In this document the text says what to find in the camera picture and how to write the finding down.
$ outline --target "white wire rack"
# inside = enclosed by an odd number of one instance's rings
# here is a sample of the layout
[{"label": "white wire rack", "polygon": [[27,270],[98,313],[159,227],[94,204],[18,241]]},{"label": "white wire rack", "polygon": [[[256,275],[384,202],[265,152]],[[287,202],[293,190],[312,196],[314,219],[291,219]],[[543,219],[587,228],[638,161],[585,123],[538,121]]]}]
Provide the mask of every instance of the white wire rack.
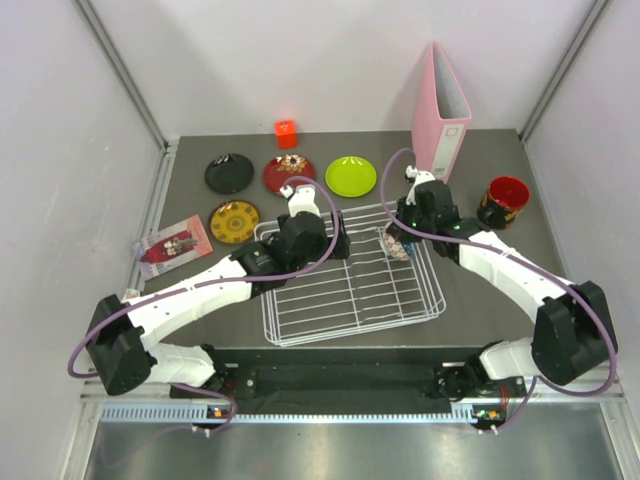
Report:
[{"label": "white wire rack", "polygon": [[[393,260],[380,243],[389,221],[381,205],[342,213],[351,239],[349,259],[327,261],[261,296],[269,342],[288,347],[400,327],[433,320],[446,308],[424,242],[414,246],[411,261]],[[331,231],[330,215],[323,217]],[[255,237],[264,240],[276,231],[277,222],[261,223]]]}]

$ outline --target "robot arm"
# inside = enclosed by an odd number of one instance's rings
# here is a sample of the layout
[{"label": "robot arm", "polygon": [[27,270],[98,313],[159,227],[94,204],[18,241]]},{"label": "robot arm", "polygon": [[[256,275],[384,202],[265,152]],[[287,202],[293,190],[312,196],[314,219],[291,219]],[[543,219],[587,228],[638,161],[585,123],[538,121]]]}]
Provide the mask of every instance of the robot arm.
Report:
[{"label": "robot arm", "polygon": [[[128,300],[142,304],[103,329],[87,351],[109,395],[128,392],[144,382],[184,383],[218,390],[225,366],[212,347],[180,347],[161,343],[167,335],[199,318],[232,303],[261,295],[286,283],[243,281],[244,277],[269,277],[300,270],[318,260],[329,247],[330,238],[315,204],[315,189],[304,185],[295,192],[282,189],[289,214],[278,217],[279,232],[265,241],[238,248],[206,271],[161,292]],[[349,238],[339,215],[336,246],[330,258],[349,256]],[[209,285],[220,279],[238,279]],[[164,293],[184,289],[181,295]],[[115,295],[100,301],[89,330],[111,314],[123,309]]]},{"label": "robot arm", "polygon": [[[463,372],[466,388],[481,387],[508,377],[540,374],[554,383],[566,385],[607,360],[607,349],[597,329],[563,289],[507,258],[519,257],[531,263],[480,221],[461,218],[449,187],[431,173],[408,167],[405,176],[413,181],[413,185],[409,194],[398,201],[396,217],[425,233],[490,245],[506,252],[500,255],[470,245],[433,242],[439,255],[487,280],[511,298],[534,323],[533,338],[495,343],[470,358]],[[422,241],[421,237],[393,223],[387,233],[401,242]],[[574,285],[565,279],[556,279],[573,288],[594,309],[617,350],[602,289],[592,282]],[[460,392],[457,386],[453,390]]]}]

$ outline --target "red plate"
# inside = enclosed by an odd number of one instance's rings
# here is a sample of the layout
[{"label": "red plate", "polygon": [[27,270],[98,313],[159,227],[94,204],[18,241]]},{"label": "red plate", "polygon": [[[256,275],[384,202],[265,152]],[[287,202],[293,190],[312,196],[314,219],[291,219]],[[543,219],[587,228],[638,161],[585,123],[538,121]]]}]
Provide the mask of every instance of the red plate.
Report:
[{"label": "red plate", "polygon": [[[316,169],[306,157],[300,155],[283,155],[276,157],[267,163],[262,172],[264,184],[273,193],[280,195],[280,187],[284,185],[285,180],[290,177],[302,175],[312,180],[316,179]],[[292,187],[304,185],[304,182],[295,181],[291,183]]]}]

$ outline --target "pink binder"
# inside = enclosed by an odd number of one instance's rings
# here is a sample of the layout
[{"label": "pink binder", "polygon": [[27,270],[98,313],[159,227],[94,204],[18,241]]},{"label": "pink binder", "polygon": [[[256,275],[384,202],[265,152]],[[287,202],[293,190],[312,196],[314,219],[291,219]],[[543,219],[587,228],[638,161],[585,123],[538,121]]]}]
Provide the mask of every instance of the pink binder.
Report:
[{"label": "pink binder", "polygon": [[449,61],[437,42],[429,45],[411,140],[416,167],[449,179],[471,122],[471,111]]}]

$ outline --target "small red cube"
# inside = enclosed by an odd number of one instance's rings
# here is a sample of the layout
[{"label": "small red cube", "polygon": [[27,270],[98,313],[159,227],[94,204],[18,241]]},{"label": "small red cube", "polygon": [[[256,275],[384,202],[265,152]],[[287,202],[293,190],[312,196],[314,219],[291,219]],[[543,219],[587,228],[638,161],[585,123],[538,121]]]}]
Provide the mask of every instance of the small red cube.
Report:
[{"label": "small red cube", "polygon": [[293,120],[276,122],[276,139],[280,149],[293,148],[298,144],[296,137],[296,125]]}]

